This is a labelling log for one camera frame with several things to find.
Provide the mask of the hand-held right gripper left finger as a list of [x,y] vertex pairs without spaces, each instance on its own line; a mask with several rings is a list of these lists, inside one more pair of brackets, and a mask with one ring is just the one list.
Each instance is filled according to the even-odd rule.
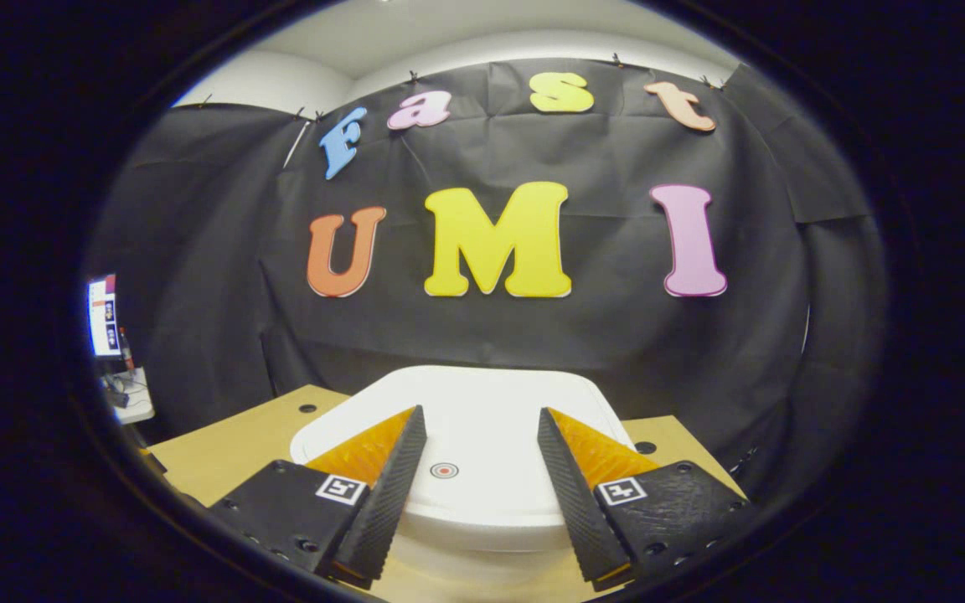
[[268,463],[210,512],[302,571],[368,589],[382,575],[425,443],[415,405],[314,461]]

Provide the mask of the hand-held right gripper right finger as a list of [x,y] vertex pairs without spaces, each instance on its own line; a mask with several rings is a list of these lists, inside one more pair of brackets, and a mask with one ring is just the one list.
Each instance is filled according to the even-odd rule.
[[537,442],[585,581],[597,591],[704,560],[751,521],[751,501],[690,459],[659,465],[558,410]]

